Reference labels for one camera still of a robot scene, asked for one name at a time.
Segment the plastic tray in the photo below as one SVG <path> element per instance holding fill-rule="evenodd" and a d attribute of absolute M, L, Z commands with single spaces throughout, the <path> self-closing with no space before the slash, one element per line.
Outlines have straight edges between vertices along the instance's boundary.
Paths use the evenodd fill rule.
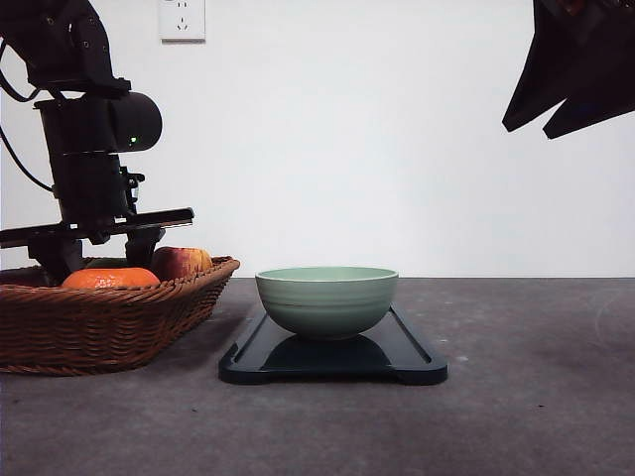
<path fill-rule="evenodd" d="M 394 304 L 373 328 L 345 340 L 316 341 L 276 324 L 264 308 L 218 364 L 230 384 L 290 380 L 392 380 L 434 385 L 447 378 L 447 361 L 416 336 Z"/>

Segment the table surface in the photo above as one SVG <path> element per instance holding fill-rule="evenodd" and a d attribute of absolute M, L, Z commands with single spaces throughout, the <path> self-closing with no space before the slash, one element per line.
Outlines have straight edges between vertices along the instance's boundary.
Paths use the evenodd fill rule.
<path fill-rule="evenodd" d="M 0 474 L 635 474 L 635 280 L 401 279 L 395 302 L 448 361 L 430 387 L 223 383 L 257 302 L 232 279 L 135 371 L 1 375 Z"/>

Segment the electrical outlet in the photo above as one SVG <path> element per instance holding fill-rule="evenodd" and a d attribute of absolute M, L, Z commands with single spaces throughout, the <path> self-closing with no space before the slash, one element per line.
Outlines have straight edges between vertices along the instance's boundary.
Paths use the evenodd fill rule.
<path fill-rule="evenodd" d="M 203 41 L 205 0 L 159 0 L 159 34 L 165 41 Z"/>

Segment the orange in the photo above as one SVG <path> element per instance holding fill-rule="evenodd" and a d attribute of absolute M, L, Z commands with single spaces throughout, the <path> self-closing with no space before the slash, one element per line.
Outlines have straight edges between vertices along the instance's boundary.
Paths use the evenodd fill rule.
<path fill-rule="evenodd" d="M 83 269 L 70 274 L 62 288 L 114 288 L 118 286 L 152 286 L 159 283 L 153 273 L 143 268 Z"/>

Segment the ceramic bowl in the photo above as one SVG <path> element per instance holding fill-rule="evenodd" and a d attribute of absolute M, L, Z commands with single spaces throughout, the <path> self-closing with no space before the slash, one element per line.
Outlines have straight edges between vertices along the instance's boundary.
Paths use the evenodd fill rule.
<path fill-rule="evenodd" d="M 354 267 L 258 273 L 260 299 L 272 320 L 309 339 L 344 339 L 371 328 L 390 308 L 398 274 Z"/>

